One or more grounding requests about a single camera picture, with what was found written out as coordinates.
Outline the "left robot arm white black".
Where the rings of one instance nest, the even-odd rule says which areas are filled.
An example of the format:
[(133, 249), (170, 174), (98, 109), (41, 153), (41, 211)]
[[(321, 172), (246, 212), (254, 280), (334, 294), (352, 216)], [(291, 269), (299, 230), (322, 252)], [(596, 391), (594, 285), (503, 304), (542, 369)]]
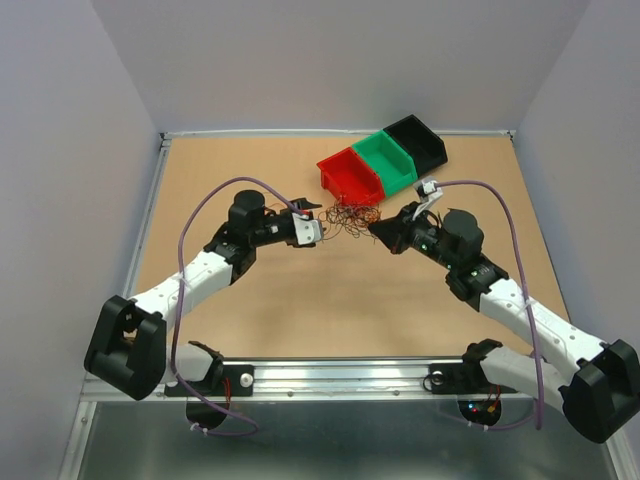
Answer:
[(191, 341), (170, 346), (179, 319), (218, 291), (233, 285), (255, 263), (260, 247), (284, 243), (312, 248), (323, 237), (316, 204), (295, 199), (275, 211), (262, 193), (237, 193), (225, 223), (195, 258), (157, 286), (131, 298), (115, 295), (102, 306), (84, 359), (85, 370), (134, 400), (157, 386), (184, 379), (210, 394), (223, 378), (223, 357)]

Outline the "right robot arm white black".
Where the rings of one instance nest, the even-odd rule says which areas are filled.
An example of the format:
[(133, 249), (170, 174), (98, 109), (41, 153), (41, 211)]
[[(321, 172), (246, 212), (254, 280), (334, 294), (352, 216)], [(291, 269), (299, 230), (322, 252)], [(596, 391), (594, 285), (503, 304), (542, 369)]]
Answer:
[(627, 342), (607, 342), (568, 323), (525, 294), (482, 252), (484, 233), (471, 213), (443, 219), (413, 202), (369, 231), (393, 254), (414, 249), (447, 271), (450, 292), (473, 310), (530, 343), (518, 354), (493, 340), (470, 348), (460, 366), (463, 384), (506, 386), (561, 412), (584, 438), (604, 443), (639, 412), (639, 357)]

